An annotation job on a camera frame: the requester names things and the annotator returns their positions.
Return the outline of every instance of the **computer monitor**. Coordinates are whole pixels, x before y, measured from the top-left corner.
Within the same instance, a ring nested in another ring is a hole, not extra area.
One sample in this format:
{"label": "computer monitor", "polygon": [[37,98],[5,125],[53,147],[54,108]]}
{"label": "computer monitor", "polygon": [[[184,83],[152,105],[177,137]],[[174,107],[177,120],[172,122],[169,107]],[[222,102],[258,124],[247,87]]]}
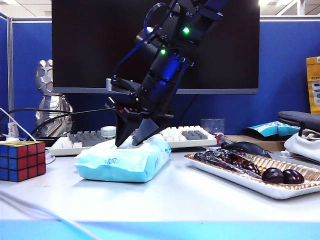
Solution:
{"label": "computer monitor", "polygon": [[[106,78],[134,46],[159,0],[52,0],[53,90],[108,93]],[[259,83],[259,0],[229,0],[223,19],[187,57],[195,62],[178,94],[254,94]],[[159,9],[151,26],[165,15]],[[117,76],[141,83],[149,70],[138,53]]]}

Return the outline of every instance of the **blue tissue pack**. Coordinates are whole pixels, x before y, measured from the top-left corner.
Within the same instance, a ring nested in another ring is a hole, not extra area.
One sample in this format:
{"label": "blue tissue pack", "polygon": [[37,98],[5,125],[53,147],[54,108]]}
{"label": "blue tissue pack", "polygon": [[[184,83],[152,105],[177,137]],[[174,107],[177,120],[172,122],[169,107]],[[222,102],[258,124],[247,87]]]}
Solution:
{"label": "blue tissue pack", "polygon": [[161,135],[154,135],[138,146],[132,136],[116,147],[115,139],[83,150],[75,164],[79,175],[89,180],[147,182],[170,159],[171,148]]}
{"label": "blue tissue pack", "polygon": [[291,126],[279,121],[273,121],[269,123],[264,123],[256,126],[248,127],[248,129],[253,129],[263,135],[264,137],[269,137],[272,135],[290,136],[297,133],[300,129],[298,126]]}

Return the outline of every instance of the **cubicle partition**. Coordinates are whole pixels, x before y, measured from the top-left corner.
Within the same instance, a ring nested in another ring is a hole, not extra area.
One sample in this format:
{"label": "cubicle partition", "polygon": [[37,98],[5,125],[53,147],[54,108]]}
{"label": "cubicle partition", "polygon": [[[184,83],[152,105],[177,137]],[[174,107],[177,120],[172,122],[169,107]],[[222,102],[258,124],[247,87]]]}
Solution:
{"label": "cubicle partition", "polygon": [[[245,127],[275,121],[279,111],[309,112],[306,58],[320,55],[319,29],[320,17],[295,18],[294,21],[261,19],[258,94],[199,95],[180,123],[179,118],[194,95],[176,95],[173,102],[176,118],[172,124],[199,125],[201,118],[225,118],[225,133],[241,134]],[[11,94],[15,109],[39,106],[41,94],[34,84],[35,71],[38,61],[52,57],[51,31],[49,19],[12,21]],[[78,112],[104,108],[107,95],[70,93],[67,97]],[[34,112],[14,115],[29,131],[35,127],[34,116]],[[77,116],[76,122],[79,130],[97,130],[115,125],[115,119],[112,112],[100,112]]]}
{"label": "cubicle partition", "polygon": [[[0,107],[9,108],[8,99],[8,20],[5,15],[0,14]],[[0,131],[6,129],[6,119],[0,124]]]}

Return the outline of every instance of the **food tray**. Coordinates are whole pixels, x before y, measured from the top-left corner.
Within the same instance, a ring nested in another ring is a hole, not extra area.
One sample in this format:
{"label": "food tray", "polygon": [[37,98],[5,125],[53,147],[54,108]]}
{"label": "food tray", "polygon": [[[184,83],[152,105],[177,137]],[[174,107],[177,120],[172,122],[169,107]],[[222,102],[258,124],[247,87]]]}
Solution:
{"label": "food tray", "polygon": [[217,175],[273,199],[283,200],[300,195],[320,192],[320,169],[317,168],[247,154],[247,158],[257,165],[261,174],[268,168],[277,168],[281,171],[293,169],[301,173],[304,177],[304,183],[291,185],[284,183],[267,183],[247,174],[241,174],[194,159],[194,154],[187,154],[184,157],[190,159],[191,164],[198,169]]}

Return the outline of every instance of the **black mouse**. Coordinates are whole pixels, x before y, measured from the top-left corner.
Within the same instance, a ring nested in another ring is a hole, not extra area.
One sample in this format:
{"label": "black mouse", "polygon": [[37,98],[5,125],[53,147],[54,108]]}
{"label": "black mouse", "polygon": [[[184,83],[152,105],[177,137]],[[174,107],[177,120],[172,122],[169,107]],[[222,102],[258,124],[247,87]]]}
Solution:
{"label": "black mouse", "polygon": [[226,150],[241,150],[248,154],[259,155],[271,159],[271,156],[265,149],[255,143],[248,141],[235,142],[221,148]]}

